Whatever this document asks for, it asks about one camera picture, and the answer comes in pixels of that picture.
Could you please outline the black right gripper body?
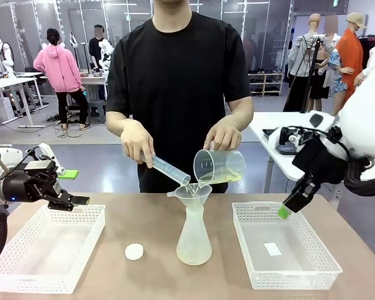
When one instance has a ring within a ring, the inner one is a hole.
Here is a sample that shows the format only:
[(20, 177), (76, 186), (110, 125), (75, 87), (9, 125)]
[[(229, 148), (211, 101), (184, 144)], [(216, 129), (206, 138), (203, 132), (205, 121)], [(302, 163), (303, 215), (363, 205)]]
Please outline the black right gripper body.
[(318, 136), (304, 144), (292, 164), (304, 172), (297, 184), (339, 184), (348, 166), (347, 161), (331, 154)]

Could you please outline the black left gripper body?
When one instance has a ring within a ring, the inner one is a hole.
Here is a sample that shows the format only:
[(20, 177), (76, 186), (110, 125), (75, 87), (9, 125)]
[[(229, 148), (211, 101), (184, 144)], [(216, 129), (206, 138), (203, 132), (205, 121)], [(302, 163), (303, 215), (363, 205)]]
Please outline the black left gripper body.
[(0, 184), (3, 201), (33, 203), (48, 200), (48, 193), (62, 190), (56, 163), (52, 160), (30, 161), (15, 167)]

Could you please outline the person's right hand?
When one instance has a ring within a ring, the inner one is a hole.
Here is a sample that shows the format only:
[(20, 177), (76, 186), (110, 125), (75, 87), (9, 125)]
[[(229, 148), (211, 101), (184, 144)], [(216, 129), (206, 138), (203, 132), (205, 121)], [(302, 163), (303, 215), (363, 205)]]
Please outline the person's right hand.
[(124, 153), (139, 164), (153, 167), (154, 141), (143, 125), (133, 119), (121, 121), (121, 142)]

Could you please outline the person's left hand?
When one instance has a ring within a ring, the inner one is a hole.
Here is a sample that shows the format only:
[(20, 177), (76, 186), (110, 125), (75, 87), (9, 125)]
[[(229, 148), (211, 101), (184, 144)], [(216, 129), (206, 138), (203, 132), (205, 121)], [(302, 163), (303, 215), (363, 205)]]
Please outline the person's left hand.
[(208, 132), (203, 149), (219, 151), (232, 151), (238, 148), (241, 142), (243, 128), (235, 121), (223, 118), (218, 121)]

